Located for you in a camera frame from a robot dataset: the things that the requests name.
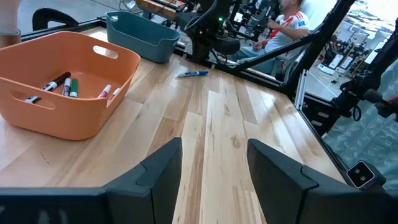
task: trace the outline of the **marker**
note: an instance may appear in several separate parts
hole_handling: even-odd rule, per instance
[[[77,98],[77,89],[78,89],[78,80],[74,78],[72,80],[72,86],[70,87],[70,93],[69,96],[73,98]]]
[[[67,78],[63,83],[62,95],[69,96],[69,93],[70,93],[70,78]]]
[[[117,88],[113,93],[112,93],[112,95],[109,97],[109,99],[108,99],[108,104],[111,102],[111,100],[114,98],[114,96],[116,96],[116,94],[118,94],[119,93],[119,91],[120,91],[120,88]]]
[[[197,71],[197,72],[185,72],[182,74],[178,74],[177,77],[192,77],[192,76],[200,76],[200,75],[207,75],[208,71]]]
[[[56,89],[58,86],[62,85],[62,83],[65,82],[65,80],[67,78],[70,77],[70,72],[65,72],[64,74],[62,74],[61,76],[59,76],[58,78],[56,78],[54,81],[50,82],[49,84],[47,84],[45,87],[43,87],[44,91],[53,91],[54,89]],[[40,97],[38,96],[31,96],[28,99],[25,100],[25,102],[28,103],[37,103],[39,100],[41,100]]]
[[[111,91],[111,85],[106,85],[102,93],[99,94],[98,98],[106,98],[106,96],[109,94],[109,91]]]

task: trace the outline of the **wooden table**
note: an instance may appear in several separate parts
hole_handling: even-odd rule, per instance
[[[85,32],[106,40],[106,30]],[[290,100],[224,72],[173,55],[142,59],[131,87],[99,134],[66,141],[0,119],[0,186],[101,186],[175,136],[183,167],[174,223],[265,223],[246,161],[249,138],[343,182]]]

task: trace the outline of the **jersey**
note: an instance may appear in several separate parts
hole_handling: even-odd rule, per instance
[[[309,30],[309,20],[308,17],[302,13],[302,12],[296,12],[293,16],[290,16],[288,18],[285,18],[284,15],[278,16],[276,19],[276,22],[280,25],[286,26],[286,27],[291,27],[294,29],[308,29]],[[293,40],[280,32],[279,30],[273,30],[271,33],[271,36],[269,37],[270,40],[268,41],[268,44],[266,45],[266,52],[271,52],[273,50],[279,49],[281,47],[286,46],[287,44],[290,44],[293,42]],[[285,59],[285,60],[290,60],[294,56],[297,56],[297,54],[300,52],[301,48],[292,50],[290,52],[287,52],[286,54],[280,55],[279,58]]]

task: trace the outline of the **orange plastic basket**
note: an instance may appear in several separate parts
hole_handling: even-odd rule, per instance
[[[117,58],[94,51],[111,50]],[[84,34],[59,32],[0,50],[0,113],[9,123],[58,138],[87,139],[100,131],[123,99],[137,70],[138,54]],[[42,87],[65,72],[78,79],[78,98]],[[107,104],[106,85],[121,88]],[[41,97],[36,104],[24,100]]]

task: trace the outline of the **blue marker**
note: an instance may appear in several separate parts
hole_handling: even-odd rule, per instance
[[[197,71],[197,72],[185,72],[183,74],[177,75],[177,77],[192,77],[192,76],[200,76],[200,75],[207,75],[208,71]]]

